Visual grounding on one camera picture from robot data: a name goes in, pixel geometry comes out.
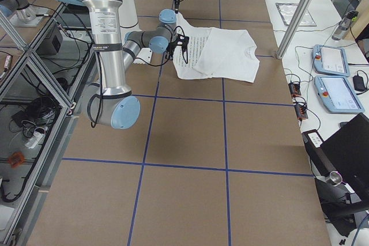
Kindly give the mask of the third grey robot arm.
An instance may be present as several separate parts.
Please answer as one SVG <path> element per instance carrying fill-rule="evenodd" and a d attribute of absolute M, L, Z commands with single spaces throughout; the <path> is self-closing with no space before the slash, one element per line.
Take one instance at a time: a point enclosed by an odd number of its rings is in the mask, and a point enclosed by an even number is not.
<path fill-rule="evenodd" d="M 49 9 L 33 7 L 28 0 L 1 0 L 1 12 L 15 27 L 36 27 Z"/>

